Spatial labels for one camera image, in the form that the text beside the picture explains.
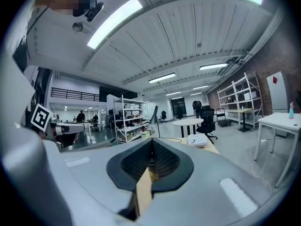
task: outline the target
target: black metal railing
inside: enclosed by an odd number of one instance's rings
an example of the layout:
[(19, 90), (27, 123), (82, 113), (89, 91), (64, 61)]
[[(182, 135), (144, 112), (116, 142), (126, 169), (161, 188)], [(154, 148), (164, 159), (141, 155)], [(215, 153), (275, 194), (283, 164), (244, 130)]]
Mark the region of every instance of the black metal railing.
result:
[(59, 97), (76, 100), (92, 100), (99, 101), (99, 95), (75, 90), (51, 88), (51, 97)]

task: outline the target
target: round white table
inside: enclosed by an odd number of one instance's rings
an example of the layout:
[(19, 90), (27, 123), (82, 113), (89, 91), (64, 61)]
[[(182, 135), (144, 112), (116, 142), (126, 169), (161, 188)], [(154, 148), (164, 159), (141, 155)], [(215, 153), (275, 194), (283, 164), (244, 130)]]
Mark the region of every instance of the round white table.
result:
[(180, 126), (181, 127), (181, 133), (182, 137), (184, 137), (184, 130), (183, 126), (187, 126), (187, 134), (190, 135), (190, 126), (193, 126), (193, 134), (196, 134), (196, 126), (198, 124), (201, 124), (204, 120), (200, 118), (190, 118), (190, 119), (184, 119), (184, 120), (178, 120), (174, 121), (173, 125)]

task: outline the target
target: metal shelving unit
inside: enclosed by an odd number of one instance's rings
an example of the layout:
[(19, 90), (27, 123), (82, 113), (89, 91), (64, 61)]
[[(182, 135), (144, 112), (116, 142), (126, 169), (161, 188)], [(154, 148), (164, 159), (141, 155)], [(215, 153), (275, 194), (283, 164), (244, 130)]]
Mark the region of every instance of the metal shelving unit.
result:
[[(229, 113), (236, 113), (235, 111), (239, 110), (241, 108), (241, 106), (243, 105), (243, 103), (246, 103), (244, 105), (244, 108), (252, 108), (252, 111), (246, 112), (246, 114), (251, 114), (252, 118), (246, 119), (246, 124), (252, 125), (253, 129), (255, 128), (255, 126), (258, 125), (258, 119), (262, 118), (263, 115), (263, 106), (262, 106), (262, 97), (261, 97), (261, 91), (259, 88), (259, 84), (258, 84), (258, 80), (257, 80), (257, 76), (256, 73), (254, 72), (253, 74), (246, 74), (244, 73), (244, 77), (241, 78), (240, 80), (234, 82), (232, 81), (232, 84), (220, 91), (217, 91), (217, 95), (220, 101), (220, 107), (222, 108), (222, 105), (236, 105), (236, 109), (225, 109), (226, 112)], [(226, 94), (227, 91), (229, 90), (233, 90), (233, 93), (230, 94)], [(252, 97), (252, 92), (257, 91), (259, 93), (259, 97), (253, 98)], [(240, 95), (243, 95), (245, 93), (249, 93), (250, 95), (250, 99), (249, 100), (239, 100), (240, 99)], [(225, 103), (224, 101), (222, 101), (222, 99), (225, 98), (231, 98), (231, 102)], [(260, 100), (260, 105), (258, 105), (256, 108), (254, 106), (254, 101)], [(240, 118), (240, 114), (241, 113), (237, 113), (238, 116), (228, 116), (228, 118), (230, 120), (233, 121), (238, 121), (238, 124), (240, 125), (240, 123), (243, 121)]]
[[(115, 110), (115, 103), (121, 103), (122, 104), (122, 109)], [(139, 105), (139, 108), (125, 108), (125, 103), (132, 103), (132, 104), (135, 104), (135, 105)], [(125, 99), (125, 98), (123, 98), (123, 95), (121, 96), (121, 98), (114, 100), (114, 108), (113, 108), (113, 111), (114, 111), (114, 124), (115, 124), (115, 133), (116, 133), (116, 138), (118, 139), (118, 143), (131, 142), (131, 141), (141, 137), (140, 133), (136, 133), (131, 139), (127, 139), (127, 137), (128, 137), (127, 133), (130, 132), (130, 131), (135, 133), (135, 132), (137, 132), (138, 129), (141, 129), (141, 127), (149, 125), (148, 121), (142, 121), (143, 118), (148, 117), (148, 115), (147, 116), (143, 115), (143, 111), (145, 109), (148, 112), (147, 102), (144, 102), (144, 101)], [(122, 120), (116, 120), (115, 119), (115, 111), (122, 111)], [(125, 112), (131, 112), (132, 116), (134, 115), (134, 112), (138, 112), (139, 117), (126, 119), (125, 118)], [(126, 121), (133, 121), (133, 120), (140, 120), (140, 125), (127, 127)], [(121, 121), (123, 122), (123, 127), (122, 128), (117, 128), (116, 122), (121, 122)], [(123, 135), (125, 140), (119, 139), (118, 133)]]

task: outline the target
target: spray bottle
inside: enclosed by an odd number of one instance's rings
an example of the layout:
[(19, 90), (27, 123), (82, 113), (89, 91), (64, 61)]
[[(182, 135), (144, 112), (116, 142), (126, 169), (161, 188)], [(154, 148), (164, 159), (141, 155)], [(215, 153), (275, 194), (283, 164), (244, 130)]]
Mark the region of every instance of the spray bottle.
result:
[(290, 103), (289, 119), (293, 119), (293, 102)]

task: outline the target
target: desk lamp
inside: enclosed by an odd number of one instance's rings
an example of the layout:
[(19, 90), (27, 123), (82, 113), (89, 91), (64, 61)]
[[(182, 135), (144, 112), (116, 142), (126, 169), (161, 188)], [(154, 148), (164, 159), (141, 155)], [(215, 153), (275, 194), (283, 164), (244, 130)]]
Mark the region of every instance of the desk lamp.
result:
[(158, 132), (159, 132), (159, 138), (160, 138), (159, 120), (158, 120), (158, 117), (157, 117), (157, 111), (158, 111), (158, 106), (156, 105), (154, 114), (152, 115), (151, 120), (150, 120), (150, 124), (157, 124)]

